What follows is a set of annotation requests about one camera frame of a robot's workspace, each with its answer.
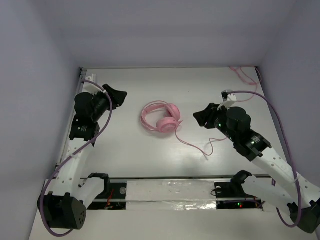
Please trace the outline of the pink headphones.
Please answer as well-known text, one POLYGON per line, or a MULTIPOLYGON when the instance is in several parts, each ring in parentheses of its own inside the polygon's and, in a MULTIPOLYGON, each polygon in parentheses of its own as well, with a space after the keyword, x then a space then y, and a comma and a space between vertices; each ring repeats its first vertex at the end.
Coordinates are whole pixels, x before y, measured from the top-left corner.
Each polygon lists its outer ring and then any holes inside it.
POLYGON ((162 100, 156 100, 148 103, 140 112, 140 122, 143 127, 152 132, 172 133, 177 130, 181 120, 181 113, 178 107, 173 103, 167 103, 162 100), (147 115, 163 110, 163 116, 156 122, 155 126, 147 121, 147 115))

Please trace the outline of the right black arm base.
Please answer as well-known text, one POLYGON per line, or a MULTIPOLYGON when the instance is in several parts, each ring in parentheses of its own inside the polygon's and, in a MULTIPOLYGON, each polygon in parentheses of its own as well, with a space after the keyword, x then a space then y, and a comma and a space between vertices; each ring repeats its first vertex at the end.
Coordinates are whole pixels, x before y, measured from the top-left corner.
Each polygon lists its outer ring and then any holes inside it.
POLYGON ((246 194, 242 185, 248 177, 253 175, 241 170, 230 181, 214 184, 210 195, 216 197, 218 210, 263 209, 264 201, 253 195, 246 194))

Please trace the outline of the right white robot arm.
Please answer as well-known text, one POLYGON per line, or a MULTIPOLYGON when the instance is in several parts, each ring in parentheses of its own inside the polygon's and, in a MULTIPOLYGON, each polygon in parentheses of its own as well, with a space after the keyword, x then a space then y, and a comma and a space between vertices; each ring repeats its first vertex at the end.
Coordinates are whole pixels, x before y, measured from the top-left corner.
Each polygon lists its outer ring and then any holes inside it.
POLYGON ((312 234, 320 225, 320 188, 290 166, 261 134, 251 129, 251 117, 241 107, 211 103, 193 114, 200 127, 217 129, 231 142, 238 154, 272 177, 276 185, 259 183, 251 173, 237 173, 231 192, 238 197, 245 193, 266 200, 287 214, 302 231, 312 234))

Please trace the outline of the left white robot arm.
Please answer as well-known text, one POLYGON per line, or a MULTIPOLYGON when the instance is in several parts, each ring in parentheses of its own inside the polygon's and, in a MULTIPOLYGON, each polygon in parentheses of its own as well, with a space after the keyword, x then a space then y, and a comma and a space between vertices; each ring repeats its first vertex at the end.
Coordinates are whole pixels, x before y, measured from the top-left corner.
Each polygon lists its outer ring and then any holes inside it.
POLYGON ((128 93, 108 84, 95 87, 98 88, 95 93, 82 92, 75 96, 67 157, 47 180, 38 198, 42 223, 54 237, 80 230, 93 201, 97 197, 109 197, 113 192, 106 173, 91 173, 85 183, 81 183, 81 177, 97 138, 107 128, 99 126, 99 119, 105 112, 111 114, 121 107, 128 93))

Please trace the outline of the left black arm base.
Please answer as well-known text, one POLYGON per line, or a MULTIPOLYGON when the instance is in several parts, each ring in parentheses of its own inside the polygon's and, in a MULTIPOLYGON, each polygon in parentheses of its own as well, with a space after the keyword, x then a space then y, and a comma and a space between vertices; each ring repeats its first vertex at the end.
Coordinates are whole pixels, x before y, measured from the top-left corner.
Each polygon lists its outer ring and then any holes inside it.
POLYGON ((92 178, 102 179, 104 186, 100 193, 88 207, 88 210, 125 210, 127 183, 110 179, 106 173, 92 173, 88 180, 92 178))

